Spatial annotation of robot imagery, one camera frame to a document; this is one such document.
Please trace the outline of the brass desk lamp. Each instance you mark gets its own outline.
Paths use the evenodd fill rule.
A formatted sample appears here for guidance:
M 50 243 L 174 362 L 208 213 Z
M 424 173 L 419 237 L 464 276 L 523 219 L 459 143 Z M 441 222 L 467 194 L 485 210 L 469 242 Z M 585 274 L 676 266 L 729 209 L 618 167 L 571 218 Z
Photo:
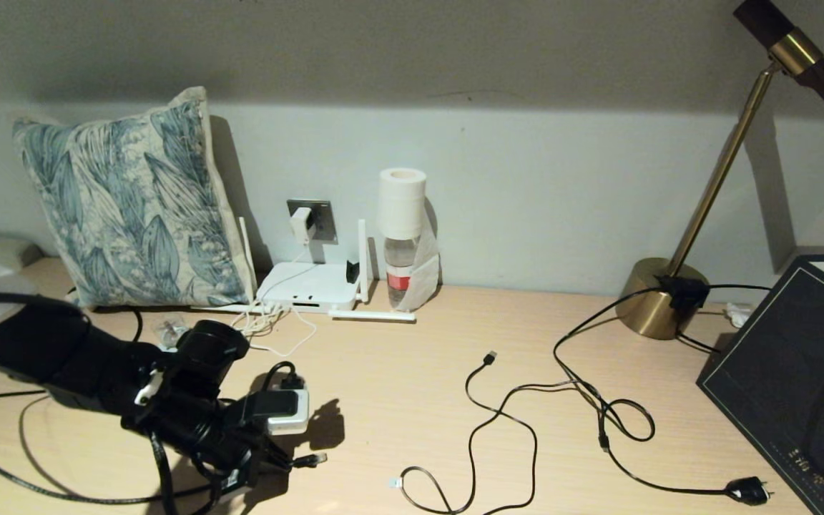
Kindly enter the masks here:
M 660 289 L 657 276 L 700 278 L 710 284 L 686 260 L 775 76 L 781 74 L 794 79 L 824 101 L 824 53 L 801 27 L 782 13 L 774 0 L 742 0 L 733 14 L 765 50 L 768 63 L 753 82 L 738 121 L 720 151 L 712 175 L 672 257 L 649 257 L 637 261 L 620 299 L 614 304 L 618 319 L 630 330 L 647 338 L 661 341 L 676 339 L 699 312 L 671 309 L 670 297 Z

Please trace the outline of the small white night light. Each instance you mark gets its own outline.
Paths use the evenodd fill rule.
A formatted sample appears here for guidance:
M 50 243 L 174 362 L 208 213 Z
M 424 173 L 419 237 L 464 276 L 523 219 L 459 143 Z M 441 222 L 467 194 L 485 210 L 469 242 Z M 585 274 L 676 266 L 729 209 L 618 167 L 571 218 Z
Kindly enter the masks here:
M 157 347 L 172 354 L 179 351 L 180 341 L 190 329 L 192 326 L 179 314 L 166 314 L 152 325 Z

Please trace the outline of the black paper gift bag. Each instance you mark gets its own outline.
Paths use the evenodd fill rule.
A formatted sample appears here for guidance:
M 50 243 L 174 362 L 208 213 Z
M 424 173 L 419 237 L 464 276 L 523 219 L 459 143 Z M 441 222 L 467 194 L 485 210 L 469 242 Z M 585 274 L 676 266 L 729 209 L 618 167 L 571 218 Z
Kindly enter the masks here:
M 712 365 L 701 391 L 824 515 L 824 273 L 801 255 Z

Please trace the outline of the clear bottle with red label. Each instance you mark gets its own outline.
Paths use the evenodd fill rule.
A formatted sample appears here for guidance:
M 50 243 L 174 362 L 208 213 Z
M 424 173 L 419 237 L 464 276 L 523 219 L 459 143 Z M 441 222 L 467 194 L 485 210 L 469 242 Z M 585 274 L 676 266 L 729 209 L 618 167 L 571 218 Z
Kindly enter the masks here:
M 402 310 L 400 305 L 406 293 L 408 293 L 410 278 L 415 267 L 419 239 L 421 238 L 385 239 L 383 250 L 385 250 L 387 266 L 387 293 L 391 307 L 394 310 Z

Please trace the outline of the white power adapter with cord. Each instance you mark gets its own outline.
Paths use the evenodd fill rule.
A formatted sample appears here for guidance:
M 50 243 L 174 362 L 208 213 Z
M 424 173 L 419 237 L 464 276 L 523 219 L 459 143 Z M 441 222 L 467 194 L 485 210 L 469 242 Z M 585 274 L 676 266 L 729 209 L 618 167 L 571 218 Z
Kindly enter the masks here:
M 296 209 L 295 214 L 289 218 L 289 225 L 295 240 L 302 245 L 303 251 L 301 251 L 294 260 L 289 261 L 288 264 L 298 263 L 298 260 L 310 252 L 310 233 L 311 230 L 316 227 L 314 222 L 311 221 L 311 215 L 312 212 L 310 208 L 300 207 Z M 266 300 L 266 296 L 275 288 L 308 273 L 312 268 L 312 265 L 305 264 L 302 270 L 299 270 L 297 273 L 291 273 L 283 278 L 273 280 L 272 273 L 269 273 L 268 276 L 263 278 L 257 287 L 254 299 L 252 299 L 251 303 L 249 303 L 243 312 L 239 313 L 232 322 L 233 329 L 245 336 L 250 345 L 250 349 L 269 352 L 279 358 L 288 358 L 288 356 L 293 355 L 295 351 L 298 351 L 304 342 L 307 342 L 308 339 L 311 339 L 311 337 L 315 335 L 317 326 L 305 320 L 301 314 L 298 314 L 298 319 L 305 325 L 310 326 L 311 331 L 304 339 L 295 343 L 293 348 L 287 352 L 279 352 L 274 348 L 269 348 L 269 346 L 256 345 L 256 343 L 252 342 L 252 339 L 257 335 L 271 335 L 273 329 L 275 329 L 275 326 L 277 326 L 279 320 L 282 319 L 285 313 L 295 313 L 294 307 L 285 308 L 284 303 L 281 303 L 281 301 L 268 301 Z

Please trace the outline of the blue leaf print pillow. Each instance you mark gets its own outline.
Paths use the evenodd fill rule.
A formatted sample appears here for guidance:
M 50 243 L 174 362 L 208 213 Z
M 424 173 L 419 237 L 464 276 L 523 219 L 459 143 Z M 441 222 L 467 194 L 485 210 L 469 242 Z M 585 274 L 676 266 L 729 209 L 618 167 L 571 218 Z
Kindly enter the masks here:
M 85 308 L 246 304 L 255 274 L 202 86 L 116 120 L 16 120 L 14 146 Z

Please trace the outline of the water bottle with paper cup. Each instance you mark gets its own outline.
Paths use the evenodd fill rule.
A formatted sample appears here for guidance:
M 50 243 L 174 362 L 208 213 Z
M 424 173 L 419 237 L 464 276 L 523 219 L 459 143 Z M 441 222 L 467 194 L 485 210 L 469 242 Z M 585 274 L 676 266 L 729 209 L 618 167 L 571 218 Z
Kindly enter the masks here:
M 408 293 L 400 304 L 402 310 L 396 310 L 414 313 L 437 293 L 441 274 L 438 240 L 426 212 L 426 173 L 412 167 L 392 167 L 380 172 L 376 222 L 383 245 L 386 238 L 421 238 Z

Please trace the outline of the white router with antennas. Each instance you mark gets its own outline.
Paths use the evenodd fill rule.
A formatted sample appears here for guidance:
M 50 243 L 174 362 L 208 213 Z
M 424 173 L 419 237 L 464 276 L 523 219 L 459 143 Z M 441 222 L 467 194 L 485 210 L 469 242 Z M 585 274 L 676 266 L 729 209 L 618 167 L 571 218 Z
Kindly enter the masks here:
M 272 278 L 277 280 L 291 273 L 297 273 L 305 264 L 312 265 L 312 270 L 288 283 L 275 288 L 266 296 L 268 301 L 281 301 L 285 308 L 295 308 L 299 313 L 321 313 L 333 319 L 377 320 L 377 322 L 415 323 L 416 316 L 402 312 L 364 312 L 356 310 L 359 304 L 371 300 L 376 277 L 373 273 L 373 254 L 371 239 L 368 237 L 366 220 L 358 221 L 358 261 L 360 276 L 356 283 L 345 280 L 345 264 L 316 264 L 298 262 L 288 264 L 281 262 L 273 267 Z M 246 304 L 231 304 L 219 307 L 206 307 L 206 312 L 241 313 Z

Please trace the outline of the grey wall socket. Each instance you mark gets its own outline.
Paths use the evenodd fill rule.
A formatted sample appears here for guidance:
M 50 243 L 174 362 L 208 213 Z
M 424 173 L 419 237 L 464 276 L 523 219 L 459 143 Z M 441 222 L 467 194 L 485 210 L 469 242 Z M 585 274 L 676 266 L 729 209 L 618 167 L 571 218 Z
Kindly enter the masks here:
M 298 244 L 309 245 L 312 241 L 325 245 L 337 243 L 333 206 L 329 201 L 290 199 L 287 206 L 289 227 Z

